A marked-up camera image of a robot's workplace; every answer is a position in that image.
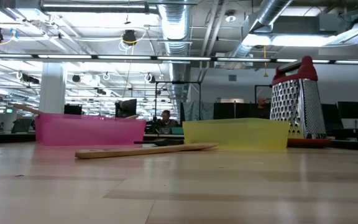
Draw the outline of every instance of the plastic bin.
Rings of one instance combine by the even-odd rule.
[[[185,121],[186,144],[219,143],[221,149],[285,151],[290,124],[259,118]]]
[[[46,146],[131,145],[143,141],[145,125],[136,119],[42,113],[35,134]]]

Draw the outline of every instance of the ceiling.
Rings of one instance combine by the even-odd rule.
[[[199,56],[203,45],[204,36],[206,33],[206,24],[211,17],[211,8],[213,1],[204,0],[198,1],[198,4],[191,8],[191,22],[190,22],[190,55]],[[234,50],[242,41],[241,28],[247,15],[250,15],[259,10],[260,1],[233,1],[230,0],[226,6],[226,11],[233,10],[236,17],[235,21],[228,22],[223,19],[219,32],[218,40],[213,45],[212,54],[228,53]],[[330,8],[329,13],[336,14],[343,10],[343,3],[338,1],[293,1],[282,14],[282,16],[306,16],[316,17],[323,10]],[[346,1],[347,10],[357,9],[358,1]],[[33,22],[28,24],[22,21],[15,21],[9,16],[0,11],[0,27],[4,35],[3,43],[8,42],[14,34],[11,30],[17,32],[17,38],[13,38],[8,44],[0,45],[0,53],[2,54],[96,54],[96,55],[166,55],[165,44],[161,29],[160,17],[156,14],[135,14],[135,13],[90,13],[90,12],[48,12],[49,17],[40,22]],[[125,30],[135,30],[135,35],[138,42],[133,48],[123,49],[120,46],[121,35]],[[319,47],[282,47],[282,46],[266,46],[266,48],[254,47],[250,54],[254,57],[280,57],[280,58],[300,58],[304,55],[310,55],[313,58],[338,58],[338,59],[358,59],[358,46],[352,49],[347,49],[346,52],[351,54],[344,54],[343,52],[333,53],[336,49],[333,48],[319,48]],[[277,65],[268,65],[268,68],[273,68]],[[153,75],[157,80],[170,81],[169,64],[167,63],[130,63],[130,62],[66,62],[65,68],[67,70],[67,88],[70,87],[91,87],[89,83],[74,83],[72,77],[74,75],[80,76],[99,76],[100,87],[117,87],[121,90],[114,90],[109,92],[111,97],[139,97],[148,98],[149,103],[145,106],[140,106],[139,113],[144,116],[150,116],[153,110],[152,97],[154,91],[135,91],[125,90],[127,87],[136,88],[154,88],[155,85],[145,80],[147,74]],[[227,71],[216,68],[209,68],[205,84],[218,85],[227,82],[226,74],[238,74],[240,79],[233,85],[243,85],[249,82],[265,82],[258,78],[252,79],[250,77],[260,77],[260,73],[264,73],[264,64],[255,64],[252,69]],[[21,62],[14,60],[0,59],[0,85],[1,86],[27,86],[28,83],[20,81],[17,76],[18,72],[30,75],[42,81],[42,62]],[[241,77],[242,74],[249,74],[246,77]],[[198,68],[191,69],[191,78],[196,80],[199,74]],[[28,103],[31,106],[37,107],[39,103],[39,88],[37,85],[32,85],[34,88],[6,88],[5,91],[0,91],[0,105],[6,105],[9,102]],[[157,109],[172,110],[176,113],[176,102],[172,100],[172,86],[165,86],[167,91],[162,91],[161,99],[166,98],[166,102],[159,102]],[[86,110],[89,114],[114,114],[114,100],[101,100],[97,103],[90,103],[86,97],[76,98],[72,100],[71,96],[98,96],[96,90],[68,90],[66,102],[79,103],[84,108],[91,108]]]

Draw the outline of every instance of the box grater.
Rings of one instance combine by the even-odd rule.
[[[298,69],[294,75],[286,75]],[[288,121],[289,139],[326,139],[317,73],[309,56],[276,68],[270,119]]]

